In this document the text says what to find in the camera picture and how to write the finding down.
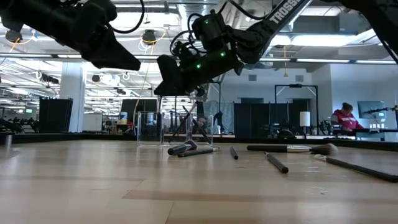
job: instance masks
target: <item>red shirt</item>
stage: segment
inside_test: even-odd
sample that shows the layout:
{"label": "red shirt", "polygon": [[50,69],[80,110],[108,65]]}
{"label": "red shirt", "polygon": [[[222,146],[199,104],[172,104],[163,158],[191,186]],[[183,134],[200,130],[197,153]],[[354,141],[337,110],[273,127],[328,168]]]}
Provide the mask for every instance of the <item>red shirt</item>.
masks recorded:
{"label": "red shirt", "polygon": [[331,124],[340,124],[346,129],[363,129],[352,113],[344,114],[341,110],[336,110],[330,118]]}

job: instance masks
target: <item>black stick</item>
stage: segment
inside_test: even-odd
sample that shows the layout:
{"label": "black stick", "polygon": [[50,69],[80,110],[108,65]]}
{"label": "black stick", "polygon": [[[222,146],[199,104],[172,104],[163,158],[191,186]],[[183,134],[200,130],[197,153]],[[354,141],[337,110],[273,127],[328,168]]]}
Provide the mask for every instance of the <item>black stick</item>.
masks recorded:
{"label": "black stick", "polygon": [[230,153],[231,153],[231,156],[232,156],[234,159],[239,159],[239,156],[237,155],[237,153],[236,153],[234,147],[231,146],[230,149],[229,149],[229,151],[230,151]]}
{"label": "black stick", "polygon": [[184,119],[181,121],[180,125],[178,126],[178,128],[174,131],[173,135],[170,137],[169,139],[169,143],[172,142],[174,136],[178,133],[178,131],[181,129],[181,127],[185,124],[185,122],[187,121],[187,119],[189,118],[189,116],[191,115],[192,111],[197,107],[196,104],[194,104],[191,108],[191,110],[187,113],[187,115],[185,115]]}
{"label": "black stick", "polygon": [[279,171],[283,174],[287,174],[289,172],[289,168],[287,168],[281,161],[279,161],[275,156],[269,154],[264,151],[264,154],[267,156],[269,162],[271,162]]}
{"label": "black stick", "polygon": [[199,151],[192,151],[192,152],[183,152],[178,155],[179,158],[188,157],[188,156],[195,156],[200,154],[207,154],[214,152],[214,149],[207,149],[207,150],[199,150]]}
{"label": "black stick", "polygon": [[[186,107],[182,106],[182,108],[185,110],[185,112],[189,113],[189,110],[187,110]],[[198,130],[199,130],[200,134],[203,135],[203,137],[206,139],[206,141],[207,141],[209,144],[211,144],[211,141],[210,141],[210,139],[207,137],[206,132],[199,126],[198,122],[197,122],[195,119],[192,119],[192,121],[193,121],[193,124],[194,124],[195,126],[198,127]]]}
{"label": "black stick", "polygon": [[347,168],[347,169],[352,169],[352,170],[355,170],[355,171],[358,171],[358,172],[362,172],[364,174],[371,175],[371,176],[373,176],[375,178],[386,180],[388,182],[398,183],[398,176],[397,175],[391,175],[391,174],[387,174],[387,173],[384,173],[384,172],[372,170],[372,169],[369,169],[369,168],[366,168],[366,167],[361,167],[361,166],[358,166],[358,165],[350,164],[348,162],[343,162],[343,161],[340,161],[338,159],[332,159],[332,158],[329,158],[327,156],[316,155],[314,158],[326,161],[327,163],[334,164],[336,166],[340,166],[340,167],[344,167],[344,168]]}

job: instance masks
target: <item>clear acrylic box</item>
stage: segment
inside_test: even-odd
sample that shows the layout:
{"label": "clear acrylic box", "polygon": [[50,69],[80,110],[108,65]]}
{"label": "clear acrylic box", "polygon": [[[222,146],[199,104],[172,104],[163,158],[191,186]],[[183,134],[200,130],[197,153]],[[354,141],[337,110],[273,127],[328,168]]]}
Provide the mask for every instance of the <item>clear acrylic box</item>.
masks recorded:
{"label": "clear acrylic box", "polygon": [[178,114],[175,116],[173,113],[164,115],[164,144],[178,145],[190,140],[192,135],[192,114],[190,114],[186,121],[184,118],[187,114]]}
{"label": "clear acrylic box", "polygon": [[192,136],[190,139],[195,141],[200,147],[213,147],[213,134],[215,132],[213,126],[213,116],[198,116],[197,114],[193,114],[191,119]]}
{"label": "clear acrylic box", "polygon": [[164,114],[138,112],[137,144],[161,145],[164,137]]}

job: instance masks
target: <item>computer screen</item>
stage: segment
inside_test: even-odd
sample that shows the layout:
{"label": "computer screen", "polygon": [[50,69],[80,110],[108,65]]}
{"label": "computer screen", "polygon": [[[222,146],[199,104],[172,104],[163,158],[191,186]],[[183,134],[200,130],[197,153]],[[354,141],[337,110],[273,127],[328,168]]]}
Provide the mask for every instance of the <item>computer screen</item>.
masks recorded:
{"label": "computer screen", "polygon": [[387,111],[368,113],[368,111],[385,108],[383,101],[359,101],[358,114],[361,119],[383,119],[387,117]]}

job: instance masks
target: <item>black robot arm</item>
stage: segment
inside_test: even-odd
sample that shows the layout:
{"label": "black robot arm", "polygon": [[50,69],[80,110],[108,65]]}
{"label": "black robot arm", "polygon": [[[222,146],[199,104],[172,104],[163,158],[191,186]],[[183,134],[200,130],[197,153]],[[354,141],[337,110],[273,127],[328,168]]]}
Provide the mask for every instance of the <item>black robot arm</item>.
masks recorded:
{"label": "black robot arm", "polygon": [[109,25],[117,17],[111,0],[85,4],[76,0],[0,0],[0,16],[4,27],[20,32],[26,24],[75,49],[98,68],[140,68],[140,61],[116,40]]}
{"label": "black robot arm", "polygon": [[[263,56],[274,36],[293,17],[298,16],[309,0],[283,0],[263,20],[247,30],[232,29],[224,23],[220,13],[201,16],[192,24],[192,32],[206,50],[201,56],[192,42],[177,42],[173,54],[180,59],[162,55],[157,59],[163,82],[156,95],[186,95],[196,86],[231,69],[239,75],[243,63],[256,63]],[[372,25],[390,55],[398,52],[397,0],[339,0],[347,8],[361,12]]]}
{"label": "black robot arm", "polygon": [[285,0],[260,22],[246,30],[233,29],[231,38],[236,42],[236,53],[244,63],[256,63],[264,55],[271,40],[310,0]]}

